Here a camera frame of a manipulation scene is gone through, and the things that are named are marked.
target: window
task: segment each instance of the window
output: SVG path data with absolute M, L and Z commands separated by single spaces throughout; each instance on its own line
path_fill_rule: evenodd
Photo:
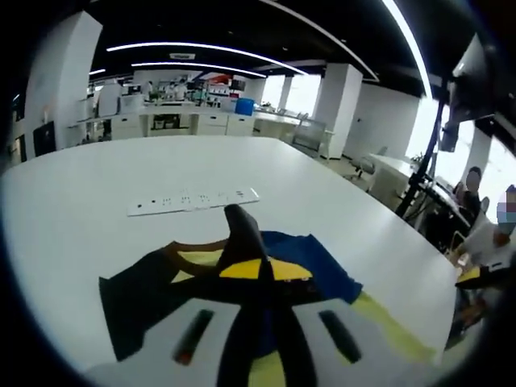
M 277 108 L 280 104 L 281 90 L 285 82 L 285 75 L 273 75 L 265 80 L 264 94 L 261 103 L 270 103 Z
M 482 176 L 479 194 L 489 198 L 487 218 L 497 222 L 497 204 L 511 184 L 516 184 L 516 157 L 499 139 L 493 137 L 489 149 L 489 158 Z
M 320 75 L 294 76 L 285 108 L 296 113 L 308 113 L 311 117 L 320 83 Z
M 438 107 L 439 103 L 437 101 L 428 98 L 421 99 L 418 113 L 416 114 L 414 129 L 412 130 L 409 146 L 406 150 L 407 157 L 416 156 L 427 150 Z M 443 108 L 443 115 L 441 116 L 441 125 L 444 125 L 448 121 L 449 116 L 450 109 L 448 106 L 445 106 Z M 439 152 L 437 155 L 435 175 L 442 177 L 450 185 L 455 185 L 462 178 L 464 168 L 468 162 L 474 131 L 475 124 L 473 121 L 461 123 L 456 150 L 453 153 Z

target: white pillar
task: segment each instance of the white pillar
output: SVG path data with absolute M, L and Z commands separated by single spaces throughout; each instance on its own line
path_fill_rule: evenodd
M 314 119 L 333 131 L 327 157 L 342 157 L 362 86 L 362 73 L 349 64 L 329 63 Z
M 32 132 L 54 122 L 56 148 L 78 143 L 81 129 L 68 126 L 77 121 L 77 104 L 86 98 L 89 71 L 102 25 L 85 12 L 59 23 L 38 47 L 31 66 L 25 100 L 27 158 L 35 156 Z
M 321 81 L 319 82 L 319 87 L 317 88 L 317 97 L 315 98 L 315 104 L 314 104 L 314 113 L 312 116 L 315 116 L 315 112 L 317 111 L 317 106 L 319 106 L 319 100 L 321 99 L 321 92 L 323 91 L 323 78 L 321 78 Z
M 261 104 L 261 99 L 264 96 L 265 78 L 261 79 L 247 79 L 245 90 L 242 97 L 254 100 L 258 105 Z
M 281 88 L 280 103 L 278 104 L 279 109 L 285 109 L 287 106 L 287 99 L 289 98 L 290 87 L 292 86 L 292 77 L 285 77 L 283 87 Z

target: yellow fabric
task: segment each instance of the yellow fabric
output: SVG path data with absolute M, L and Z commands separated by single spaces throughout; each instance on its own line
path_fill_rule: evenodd
M 274 258 L 271 258 L 270 262 L 276 281 L 300 280 L 302 278 L 312 277 L 312 273 L 298 264 L 291 264 L 289 262 L 283 262 L 282 260 L 275 260 Z M 258 278 L 260 272 L 260 265 L 261 260 L 248 260 L 239 264 L 233 264 L 223 270 L 220 273 L 220 277 L 255 280 Z
M 222 278 L 244 278 L 256 280 L 260 272 L 260 260 L 248 260 L 239 264 L 233 264 L 220 273 Z
M 270 260 L 276 281 L 301 280 L 302 278 L 312 277 L 312 273 L 298 264 L 291 264 L 282 260 L 275 260 L 274 258 Z
M 215 266 L 218 258 L 223 254 L 222 250 L 215 250 L 214 252 L 177 252 L 187 261 L 193 264 L 203 264 L 205 266 Z
M 434 349 L 422 345 L 414 335 L 402 327 L 382 305 L 367 293 L 360 293 L 351 307 L 356 313 L 377 323 L 389 344 L 406 359 L 428 361 L 435 354 Z
M 467 280 L 472 280 L 473 278 L 478 278 L 481 276 L 481 268 L 476 266 L 475 268 L 472 268 L 468 272 L 462 274 L 459 279 L 457 280 L 457 283 L 464 282 Z
M 181 256 L 195 264 L 199 264 L 201 261 L 206 262 L 208 259 L 211 260 L 209 264 L 216 264 L 221 253 L 222 251 L 207 253 L 199 252 L 184 255 L 185 253 L 182 252 Z M 394 320 L 383 306 L 378 304 L 365 292 L 360 294 L 360 296 L 351 305 L 351 308 L 356 313 L 364 316 L 365 318 L 369 318 L 378 324 L 393 350 L 398 352 L 401 356 L 404 356 L 406 359 L 412 361 L 430 361 L 432 356 L 435 354 L 435 350 L 422 345 L 418 339 Z M 349 364 L 344 356 L 342 356 L 342 359 L 344 364 Z M 266 385 L 267 387 L 285 387 L 283 366 L 281 364 L 280 355 L 277 351 L 256 359 L 252 363 L 248 387 L 261 387 L 263 385 Z
M 185 272 L 182 272 L 180 270 L 179 273 L 172 280 L 172 283 L 175 284 L 176 282 L 181 282 L 181 281 L 184 281 L 184 280 L 188 280 L 188 279 L 193 278 L 193 277 L 194 277 L 193 275 L 185 273 Z

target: blue bin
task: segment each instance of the blue bin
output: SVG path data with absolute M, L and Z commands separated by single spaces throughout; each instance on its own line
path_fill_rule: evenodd
M 235 113 L 241 115 L 252 115 L 255 101 L 250 98 L 239 98 L 236 100 Z

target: white shirt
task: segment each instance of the white shirt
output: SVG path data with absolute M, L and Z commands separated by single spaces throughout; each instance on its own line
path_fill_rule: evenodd
M 464 241 L 464 247 L 473 265 L 487 266 L 496 262 L 510 264 L 515 251 L 514 245 L 509 242 L 505 246 L 495 246 L 493 233 L 496 227 L 496 224 L 485 223 Z
M 184 101 L 188 88 L 185 85 L 178 85 L 174 90 L 174 99 L 176 101 Z
M 153 90 L 152 83 L 147 82 L 146 84 L 144 84 L 144 87 L 142 88 L 142 94 L 143 94 L 145 97 L 148 97 L 148 95 L 149 95 L 150 93 L 152 93 L 152 90 Z
M 117 114 L 120 95 L 122 95 L 122 86 L 118 83 L 104 85 L 98 96 L 98 117 Z
M 515 264 L 512 262 L 516 247 L 509 242 L 500 248 L 493 242 L 493 233 L 497 225 L 487 222 L 476 229 L 465 241 L 464 246 L 470 255 L 471 263 L 474 266 L 483 265 L 493 268 L 505 268 Z M 486 288 L 474 293 L 478 293 L 490 308 L 494 308 L 501 296 L 501 291 L 495 288 Z

